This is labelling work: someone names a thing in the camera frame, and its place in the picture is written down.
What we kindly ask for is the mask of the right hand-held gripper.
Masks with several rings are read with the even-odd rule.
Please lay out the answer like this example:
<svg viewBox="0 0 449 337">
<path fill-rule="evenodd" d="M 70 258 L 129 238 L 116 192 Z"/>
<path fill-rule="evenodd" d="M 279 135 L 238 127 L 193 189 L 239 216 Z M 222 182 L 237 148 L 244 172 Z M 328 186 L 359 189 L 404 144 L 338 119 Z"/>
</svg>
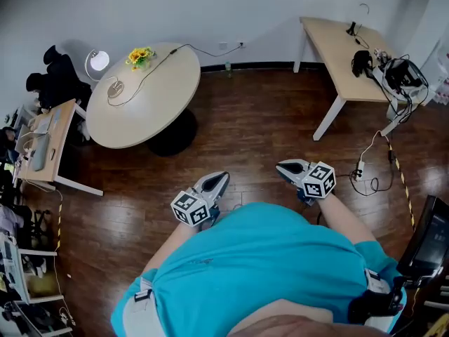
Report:
<svg viewBox="0 0 449 337">
<path fill-rule="evenodd" d="M 308 206 L 316 199 L 326 198 L 336 186 L 335 169 L 322 161 L 286 159 L 277 163 L 276 171 L 287 183 L 299 186 L 297 197 Z"/>
</svg>

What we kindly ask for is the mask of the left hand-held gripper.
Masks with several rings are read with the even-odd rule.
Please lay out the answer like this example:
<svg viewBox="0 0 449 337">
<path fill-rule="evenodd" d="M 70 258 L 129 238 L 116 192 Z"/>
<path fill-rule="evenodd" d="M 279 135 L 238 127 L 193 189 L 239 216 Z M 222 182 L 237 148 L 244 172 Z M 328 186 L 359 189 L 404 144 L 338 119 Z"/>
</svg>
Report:
<svg viewBox="0 0 449 337">
<path fill-rule="evenodd" d="M 175 218 L 185 225 L 197 227 L 198 230 L 211 227 L 220 214 L 215 202 L 225 193 L 229 180 L 230 174 L 227 171 L 216 171 L 200 178 L 194 189 L 179 192 L 170 203 Z M 214 202 L 207 201 L 199 192 L 207 192 Z"/>
</svg>

